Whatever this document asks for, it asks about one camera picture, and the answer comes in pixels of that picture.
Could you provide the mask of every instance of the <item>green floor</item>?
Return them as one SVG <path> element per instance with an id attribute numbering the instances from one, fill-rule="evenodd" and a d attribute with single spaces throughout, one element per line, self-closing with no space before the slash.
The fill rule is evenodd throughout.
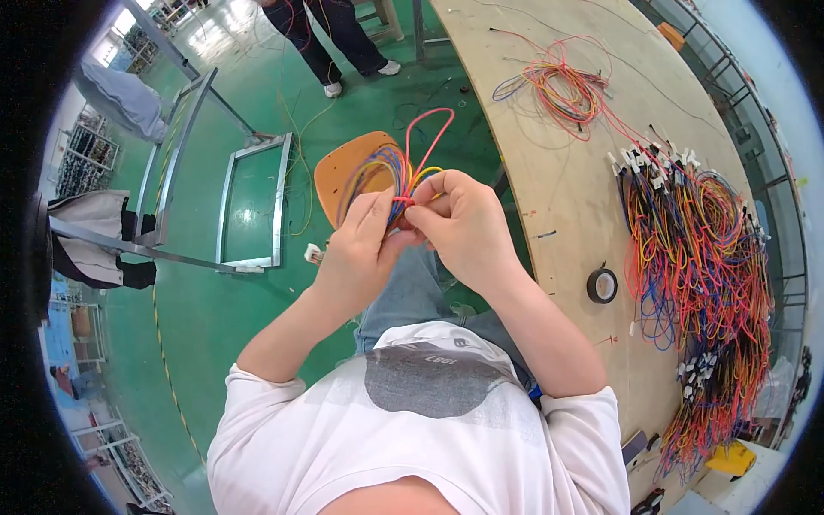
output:
<path id="1" fill-rule="evenodd" d="M 454 50 L 448 46 L 431 49 L 426 66 L 415 64 L 409 0 L 396 0 L 396 9 L 407 37 L 400 43 L 384 40 L 378 45 L 385 56 L 403 65 L 394 77 L 360 77 L 321 37 L 344 73 L 344 94 L 336 101 L 323 96 L 321 86 L 291 45 L 283 49 L 284 39 L 268 21 L 262 16 L 255 19 L 255 4 L 248 0 L 213 2 L 200 12 L 199 21 L 189 21 L 173 42 L 201 72 L 219 68 L 215 88 L 256 130 L 301 134 L 310 171 L 328 152 L 366 132 L 384 130 L 401 142 L 406 124 L 418 113 L 447 106 L 456 111 L 456 118 L 428 164 L 462 169 L 489 183 L 498 168 L 499 154 L 474 94 L 459 91 L 461 86 L 471 85 Z M 438 35 L 437 17 L 425 3 L 424 9 L 426 26 Z M 365 24 L 368 32 L 374 23 Z M 168 99 L 187 83 L 163 57 L 143 80 Z M 466 101 L 464 107 L 459 106 L 461 100 Z M 419 124 L 423 132 L 416 131 L 411 139 L 413 159 L 423 155 L 441 123 L 437 118 Z M 150 144 L 123 134 L 116 139 L 122 148 L 111 187 L 131 190 L 129 206 L 134 209 Z M 180 157 L 168 243 L 163 250 L 213 259 L 227 159 L 242 146 L 240 131 L 214 103 L 206 101 Z M 296 156 L 294 152 L 290 164 Z M 279 151 L 269 151 L 238 166 L 228 210 L 227 259 L 266 255 L 279 159 Z M 153 209 L 159 180 L 155 170 L 147 195 L 152 201 L 149 210 Z M 232 362 L 246 342 L 315 277 L 317 267 L 302 255 L 307 243 L 322 245 L 331 234 L 331 226 L 313 195 L 307 170 L 298 163 L 287 179 L 283 211 L 287 236 L 277 269 L 240 276 L 157 262 L 157 314 L 166 364 L 180 409 L 204 456 L 222 414 L 226 398 L 223 379 Z M 528 263 L 520 222 L 513 215 L 508 215 L 512 217 L 513 237 L 519 255 Z M 450 289 L 447 297 L 478 311 L 487 307 L 460 284 Z M 119 288 L 109 291 L 104 299 L 110 334 L 110 362 L 105 374 L 112 400 L 141 438 L 153 468 L 174 495 L 175 510 L 180 515 L 214 513 L 205 470 L 180 421 L 164 373 L 151 289 Z M 341 328 L 321 342 L 300 377 L 311 385 L 351 355 L 352 329 L 353 325 Z"/>

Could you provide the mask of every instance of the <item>white t-shirt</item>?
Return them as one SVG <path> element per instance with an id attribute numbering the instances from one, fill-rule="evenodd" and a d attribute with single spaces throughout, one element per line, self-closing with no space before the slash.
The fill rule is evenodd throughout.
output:
<path id="1" fill-rule="evenodd" d="M 630 511 L 618 407 L 541 397 L 507 354 L 435 321 L 389 329 L 306 391 L 233 365 L 208 450 L 218 512 L 311 514 L 350 490 L 416 475 L 464 514 Z"/>

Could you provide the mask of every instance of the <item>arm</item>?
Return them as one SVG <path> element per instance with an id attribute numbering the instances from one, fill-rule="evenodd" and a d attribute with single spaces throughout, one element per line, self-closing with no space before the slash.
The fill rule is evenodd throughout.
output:
<path id="1" fill-rule="evenodd" d="M 527 274 L 515 255 L 503 209 L 488 186 L 447 170 L 414 192 L 406 210 L 443 264 L 498 313 L 541 390 L 559 398 L 600 391 L 601 358 L 581 331 Z"/>
<path id="2" fill-rule="evenodd" d="M 237 358 L 237 366 L 269 382 L 295 377 L 309 352 L 377 298 L 400 253 L 422 241 L 412 231 L 384 240 L 392 191 L 362 194 L 349 208 L 315 282 L 258 333 Z"/>

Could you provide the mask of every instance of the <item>wooden table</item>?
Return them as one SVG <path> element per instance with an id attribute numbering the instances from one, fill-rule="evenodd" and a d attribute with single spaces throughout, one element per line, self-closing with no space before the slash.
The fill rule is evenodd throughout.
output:
<path id="1" fill-rule="evenodd" d="M 542 111 L 532 89 L 493 101 L 493 89 L 536 57 L 525 35 L 549 46 L 569 35 L 590 35 L 611 54 L 607 104 L 630 127 L 653 138 L 649 125 L 680 151 L 694 148 L 703 167 L 724 175 L 752 205 L 747 178 L 712 101 L 681 56 L 627 0 L 431 0 L 435 12 L 480 99 L 514 193 L 538 283 L 592 341 L 606 365 L 619 403 L 621 436 L 639 429 L 662 433 L 672 420 L 681 388 L 675 349 L 656 350 L 629 336 L 638 305 L 624 281 L 629 233 L 606 153 L 618 155 L 630 141 L 603 118 L 591 124 L 592 139 L 579 142 Z M 606 76 L 607 56 L 598 47 L 568 42 L 568 63 Z M 589 300 L 588 275 L 606 261 L 619 279 L 616 299 Z M 630 474 L 633 502 L 650 491 L 658 462 Z M 677 475 L 665 488 L 678 490 Z M 681 496 L 667 496 L 672 504 Z"/>

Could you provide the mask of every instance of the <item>white sneaker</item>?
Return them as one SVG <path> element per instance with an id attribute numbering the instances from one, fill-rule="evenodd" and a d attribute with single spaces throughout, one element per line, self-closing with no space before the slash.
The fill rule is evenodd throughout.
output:
<path id="1" fill-rule="evenodd" d="M 323 86 L 323 92 L 329 98 L 337 98 L 340 96 L 340 93 L 344 90 L 344 87 L 340 85 L 340 82 L 332 82 L 329 86 Z"/>
<path id="2" fill-rule="evenodd" d="M 400 65 L 395 61 L 389 61 L 386 66 L 379 69 L 377 72 L 382 75 L 397 75 L 400 71 Z"/>

